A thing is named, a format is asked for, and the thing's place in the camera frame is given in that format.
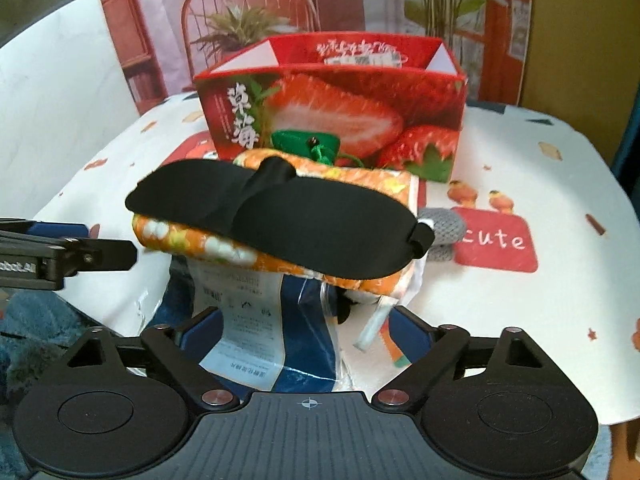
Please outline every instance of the black sleep mask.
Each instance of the black sleep mask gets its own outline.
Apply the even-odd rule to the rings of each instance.
[[[279,156],[258,170],[221,160],[158,168],[130,211],[231,238],[328,276],[373,280],[425,255],[434,234],[397,200],[361,186],[300,177]]]

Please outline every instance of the silver bolt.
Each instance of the silver bolt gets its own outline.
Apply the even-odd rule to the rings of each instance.
[[[202,394],[202,402],[209,406],[224,406],[234,400],[234,394],[226,390],[209,390]]]
[[[378,400],[385,406],[402,406],[409,401],[409,395],[402,390],[383,390],[378,394]]]

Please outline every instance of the yellow wall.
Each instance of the yellow wall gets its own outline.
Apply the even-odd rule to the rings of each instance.
[[[610,162],[640,82],[640,0],[533,0],[522,106],[584,133]]]

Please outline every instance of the crosshair mark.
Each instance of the crosshair mark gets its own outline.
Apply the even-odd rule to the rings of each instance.
[[[309,397],[308,399],[305,399],[302,402],[299,402],[299,404],[301,404],[306,409],[311,410],[313,408],[318,407],[320,404],[322,404],[322,402],[318,402],[317,400]]]

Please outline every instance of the ribbed black surface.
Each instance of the ribbed black surface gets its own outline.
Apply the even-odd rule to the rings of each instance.
[[[254,394],[235,413],[206,415],[185,446],[134,480],[471,480],[403,415],[362,394]],[[38,473],[33,480],[53,477]]]

